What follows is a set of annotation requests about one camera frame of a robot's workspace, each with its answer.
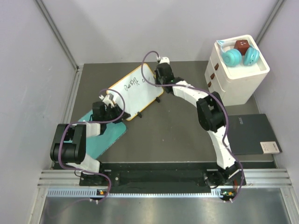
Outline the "yellow framed whiteboard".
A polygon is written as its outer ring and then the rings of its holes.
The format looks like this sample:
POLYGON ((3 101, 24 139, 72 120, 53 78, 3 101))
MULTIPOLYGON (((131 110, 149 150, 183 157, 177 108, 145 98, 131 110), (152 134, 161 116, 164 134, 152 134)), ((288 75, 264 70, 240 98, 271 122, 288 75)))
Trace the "yellow framed whiteboard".
POLYGON ((154 81, 152 70, 144 63, 110 86, 106 93, 112 94, 113 101, 130 114, 126 119, 130 121, 163 94, 162 87, 149 84, 154 81))

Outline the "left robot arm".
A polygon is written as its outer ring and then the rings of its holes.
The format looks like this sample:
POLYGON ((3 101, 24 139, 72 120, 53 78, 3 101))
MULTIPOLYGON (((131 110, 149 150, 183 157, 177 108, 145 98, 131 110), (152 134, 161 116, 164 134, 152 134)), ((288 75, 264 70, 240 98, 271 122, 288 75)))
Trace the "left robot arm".
POLYGON ((97 158, 126 131, 123 121, 131 115, 113 100, 97 101, 81 120, 58 124, 50 149, 50 158, 62 168, 90 174, 101 185, 106 174, 97 158))

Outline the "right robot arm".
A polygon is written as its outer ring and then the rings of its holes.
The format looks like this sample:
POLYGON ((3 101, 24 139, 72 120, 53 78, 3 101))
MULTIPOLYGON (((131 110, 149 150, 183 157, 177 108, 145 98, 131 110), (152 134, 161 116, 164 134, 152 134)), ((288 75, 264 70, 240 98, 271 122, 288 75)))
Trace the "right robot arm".
POLYGON ((159 62, 155 69, 155 84, 161 85, 167 93, 182 98, 197 109, 201 127, 212 140, 216 153, 218 171, 216 185, 228 185, 239 172, 239 164, 233 156, 228 137, 228 115, 217 92, 208 93, 197 90, 180 77, 174 77, 167 62, 159 62))

